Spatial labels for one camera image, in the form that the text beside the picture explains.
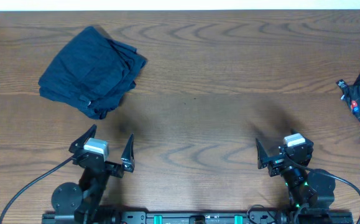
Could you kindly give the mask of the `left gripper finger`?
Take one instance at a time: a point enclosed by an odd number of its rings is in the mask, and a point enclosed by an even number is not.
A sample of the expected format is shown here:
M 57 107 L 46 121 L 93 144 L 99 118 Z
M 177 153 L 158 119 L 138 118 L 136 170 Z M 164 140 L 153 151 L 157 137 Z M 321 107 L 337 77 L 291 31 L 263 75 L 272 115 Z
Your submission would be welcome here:
M 92 125 L 89 130 L 87 130 L 83 135 L 78 139 L 73 141 L 70 145 L 69 152 L 76 153 L 76 151 L 84 149 L 84 145 L 90 138 L 94 138 L 96 134 L 97 125 Z
M 121 156 L 122 166 L 126 172 L 134 172 L 134 135 L 131 134 Z

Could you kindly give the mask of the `navy blue shorts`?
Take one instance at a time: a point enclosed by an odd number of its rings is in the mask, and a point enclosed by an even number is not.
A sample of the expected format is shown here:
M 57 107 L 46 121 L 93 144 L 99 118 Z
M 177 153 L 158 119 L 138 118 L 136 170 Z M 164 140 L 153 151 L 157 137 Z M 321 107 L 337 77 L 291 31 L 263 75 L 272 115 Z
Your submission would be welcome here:
M 39 80 L 39 93 L 88 110 L 116 91 L 130 90 L 146 63 L 136 48 L 108 39 L 89 26 L 52 60 Z

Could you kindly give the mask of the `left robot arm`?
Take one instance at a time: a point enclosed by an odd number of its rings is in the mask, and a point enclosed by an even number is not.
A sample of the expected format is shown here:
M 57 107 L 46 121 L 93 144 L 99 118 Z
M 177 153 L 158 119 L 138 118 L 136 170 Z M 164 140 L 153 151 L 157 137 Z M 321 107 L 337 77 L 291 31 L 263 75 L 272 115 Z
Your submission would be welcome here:
M 70 160 L 83 168 L 78 181 L 59 185 L 52 194 L 54 223 L 121 223 L 121 212 L 100 205 L 110 177 L 123 178 L 134 172 L 134 135 L 131 134 L 121 162 L 108 161 L 109 143 L 95 138 L 94 124 L 70 145 Z

